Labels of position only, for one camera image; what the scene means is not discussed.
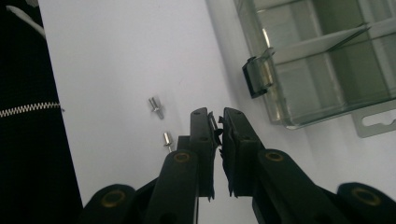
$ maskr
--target metal screw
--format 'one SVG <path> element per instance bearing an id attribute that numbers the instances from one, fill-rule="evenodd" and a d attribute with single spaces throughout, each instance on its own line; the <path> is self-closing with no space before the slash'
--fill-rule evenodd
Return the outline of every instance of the metal screw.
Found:
<path id="1" fill-rule="evenodd" d="M 164 146 L 168 147 L 169 148 L 169 153 L 171 153 L 172 152 L 171 145 L 173 143 L 171 134 L 165 132 L 165 133 L 163 133 L 163 138 L 165 139 L 165 145 Z"/>
<path id="2" fill-rule="evenodd" d="M 154 97 L 149 98 L 148 101 L 152 106 L 152 111 L 157 113 L 157 115 L 158 115 L 158 117 L 160 117 L 160 119 L 163 119 L 163 111 L 161 109 L 161 105 L 157 104 Z"/>

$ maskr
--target white backdrop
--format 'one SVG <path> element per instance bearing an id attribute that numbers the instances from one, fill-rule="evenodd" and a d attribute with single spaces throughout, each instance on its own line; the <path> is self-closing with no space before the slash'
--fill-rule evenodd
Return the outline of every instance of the white backdrop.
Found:
<path id="1" fill-rule="evenodd" d="M 358 181 L 396 199 L 395 132 L 360 139 L 350 116 L 289 131 L 250 99 L 249 57 L 232 0 L 42 0 L 49 53 L 84 204 L 99 189 L 138 189 L 161 171 L 163 132 L 188 135 L 190 112 L 245 112 L 269 148 L 289 153 L 325 189 Z M 158 96 L 164 120 L 150 112 Z M 200 223 L 257 223 L 248 198 L 229 198 L 219 155 L 216 199 Z"/>

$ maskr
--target zipper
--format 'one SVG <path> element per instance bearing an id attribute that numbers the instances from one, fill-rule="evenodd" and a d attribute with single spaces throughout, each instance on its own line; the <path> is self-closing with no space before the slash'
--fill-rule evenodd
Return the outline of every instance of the zipper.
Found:
<path id="1" fill-rule="evenodd" d="M 5 118 L 13 115 L 27 113 L 35 110 L 56 109 L 61 108 L 58 102 L 36 103 L 30 105 L 20 105 L 10 109 L 0 110 L 0 118 Z"/>

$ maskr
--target clear plastic box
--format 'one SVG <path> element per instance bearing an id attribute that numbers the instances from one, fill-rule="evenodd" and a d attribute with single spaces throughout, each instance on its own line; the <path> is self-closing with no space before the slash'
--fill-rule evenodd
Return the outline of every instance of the clear plastic box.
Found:
<path id="1" fill-rule="evenodd" d="M 253 97 L 295 129 L 396 98 L 396 0 L 235 0 Z"/>

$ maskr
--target metal pin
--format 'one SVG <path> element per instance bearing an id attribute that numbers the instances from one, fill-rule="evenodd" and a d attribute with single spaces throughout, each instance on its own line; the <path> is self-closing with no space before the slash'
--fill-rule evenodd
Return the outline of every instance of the metal pin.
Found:
<path id="1" fill-rule="evenodd" d="M 148 101 L 152 106 L 152 111 L 157 113 L 157 115 L 158 115 L 158 117 L 160 117 L 160 119 L 163 119 L 163 112 L 161 110 L 161 105 L 157 104 L 154 97 L 149 98 Z"/>
<path id="2" fill-rule="evenodd" d="M 172 148 L 171 148 L 171 145 L 172 145 L 172 136 L 171 136 L 171 134 L 170 133 L 167 133 L 167 132 L 165 132 L 165 133 L 163 133 L 163 138 L 165 139 L 165 147 L 168 147 L 168 149 L 169 149 L 169 153 L 171 153 L 172 152 Z"/>

